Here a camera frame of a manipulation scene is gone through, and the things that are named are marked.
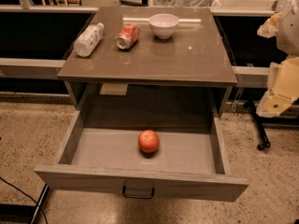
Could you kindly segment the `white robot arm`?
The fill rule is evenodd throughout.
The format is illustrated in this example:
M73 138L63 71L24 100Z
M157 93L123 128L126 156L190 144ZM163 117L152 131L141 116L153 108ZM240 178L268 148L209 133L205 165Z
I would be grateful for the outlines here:
M287 54L281 63L270 63L267 91L256 113L264 118L281 115L299 98L299 0L291 0L282 12L272 15L257 35L277 38L277 48Z

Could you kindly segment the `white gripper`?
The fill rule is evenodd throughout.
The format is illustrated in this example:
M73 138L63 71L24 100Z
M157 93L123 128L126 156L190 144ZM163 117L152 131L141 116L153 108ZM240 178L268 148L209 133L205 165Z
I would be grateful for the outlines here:
M277 35L281 12L272 15L257 30L257 35L270 38ZM275 118L292 106L299 97L299 57L291 57L282 63L270 63L268 75L270 91L266 91L256 108L263 118Z

